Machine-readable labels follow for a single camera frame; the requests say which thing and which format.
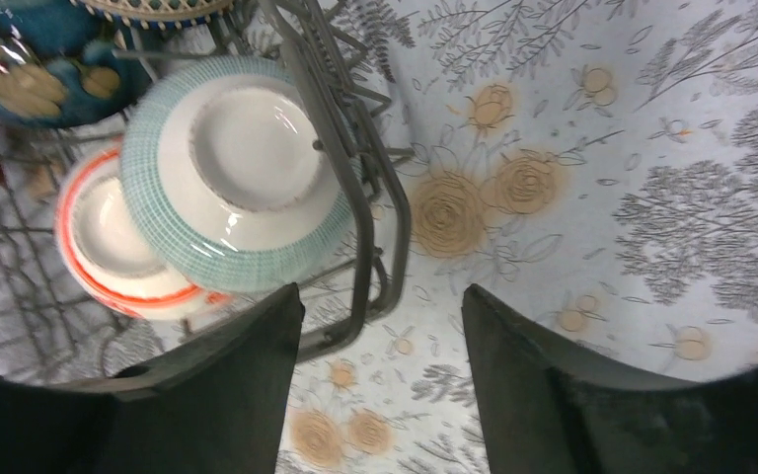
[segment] dish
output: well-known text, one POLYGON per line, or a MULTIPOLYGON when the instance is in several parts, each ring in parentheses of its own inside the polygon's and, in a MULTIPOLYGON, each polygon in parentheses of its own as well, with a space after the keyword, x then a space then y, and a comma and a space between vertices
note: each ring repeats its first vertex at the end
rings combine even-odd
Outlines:
POLYGON ((97 300, 123 314, 172 320, 227 303, 162 262, 129 217, 112 149, 76 166, 56 206, 56 245, 68 271, 97 300))
POLYGON ((234 8, 234 0, 71 0, 92 14, 126 26, 149 29, 181 29, 210 22, 234 8))
POLYGON ((70 127, 131 104, 149 78, 137 61, 114 57, 115 41, 130 38, 117 34, 67 2, 0 0, 0 121, 70 127))
POLYGON ((121 152, 129 211, 156 253, 203 287, 259 292, 296 281, 332 253, 350 223, 346 198, 314 140, 297 91, 274 61, 205 59, 156 84, 132 118, 121 152), (272 117, 256 132, 236 125, 260 120, 260 110, 249 107, 271 112, 275 105, 293 129, 266 143, 278 143, 281 165, 301 166, 282 183, 268 173, 279 167, 270 166, 272 153, 260 143, 263 128, 286 121, 272 117), (226 150, 242 150, 242 169, 259 167, 255 181, 265 186, 249 192, 248 180, 226 172, 240 169, 225 162, 226 150))

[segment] floral tablecloth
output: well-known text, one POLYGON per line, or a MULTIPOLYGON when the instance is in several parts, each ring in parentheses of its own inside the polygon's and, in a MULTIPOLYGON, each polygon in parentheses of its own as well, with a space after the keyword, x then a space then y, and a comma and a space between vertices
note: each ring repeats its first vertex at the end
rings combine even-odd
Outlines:
MULTIPOLYGON (((356 79, 394 99, 387 144, 417 152, 414 241, 400 306, 296 367, 279 474, 489 472, 472 282, 655 372, 758 363, 758 0, 349 0, 334 23, 370 48, 356 79)), ((277 41, 261 17, 246 38, 277 41)), ((391 247, 393 208, 373 211, 391 247)), ((346 315, 350 279, 303 291, 306 330, 346 315)), ((95 371, 179 331, 133 325, 95 371)))

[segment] wire dish rack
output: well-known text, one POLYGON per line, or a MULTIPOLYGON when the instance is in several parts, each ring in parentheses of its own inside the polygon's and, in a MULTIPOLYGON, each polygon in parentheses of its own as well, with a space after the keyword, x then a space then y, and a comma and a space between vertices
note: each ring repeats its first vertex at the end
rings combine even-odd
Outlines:
MULTIPOLYGON (((385 147, 373 117, 391 100, 350 76, 367 47, 330 24, 343 3, 325 10, 317 0, 246 2, 207 25, 215 44, 208 53, 146 50, 135 30, 131 44, 118 52, 121 58, 140 61, 157 81, 170 62, 251 53, 241 31, 258 8, 282 37, 264 55, 291 72, 318 132, 316 146, 326 151, 355 221, 354 256, 300 283, 306 287, 352 271, 348 316, 305 333, 298 361, 349 345, 365 322, 391 311, 402 294, 408 258, 411 216, 394 166, 413 152, 385 147), (350 157, 362 161, 361 180, 348 164, 350 157), (370 211, 370 203, 383 193, 395 208, 397 222, 393 251, 387 253, 376 246, 370 211), (383 254, 392 256, 390 271, 383 254), (371 287, 378 290, 371 292, 371 287)), ((83 156, 114 145, 128 114, 74 129, 10 130, 2 140, 0 158, 8 183, 0 186, 0 374, 5 378, 48 384, 110 376, 163 350, 150 337, 150 323, 115 313, 80 289, 59 260, 52 238, 53 205, 63 175, 83 156)), ((232 317, 241 313, 226 316, 232 317)), ((180 340, 216 330, 225 321, 194 329, 190 320, 183 320, 180 340)))

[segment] blue bowl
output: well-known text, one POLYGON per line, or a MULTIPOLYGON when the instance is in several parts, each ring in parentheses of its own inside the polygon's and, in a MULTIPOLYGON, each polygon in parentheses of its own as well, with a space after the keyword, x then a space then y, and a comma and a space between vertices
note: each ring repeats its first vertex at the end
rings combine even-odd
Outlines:
MULTIPOLYGON (((159 140, 168 114, 197 86, 222 77, 254 74, 291 84, 274 61, 256 57, 204 59, 158 82, 140 102, 123 139, 120 178, 135 225, 156 254, 193 283, 223 292, 261 292, 299 281, 332 255, 352 216, 343 192, 321 224, 284 247, 246 251, 194 231, 173 209, 158 171, 159 140)), ((360 175, 358 160, 353 167, 360 175)))
MULTIPOLYGON (((127 39, 128 31, 121 32, 127 39)), ((113 35, 111 24, 68 0, 0 0, 0 46, 6 47, 0 47, 0 121, 78 126, 134 102, 149 87, 149 77, 139 62, 114 57, 113 35), (19 75, 28 77, 17 72, 22 68, 32 68, 44 85, 20 80, 19 75)))

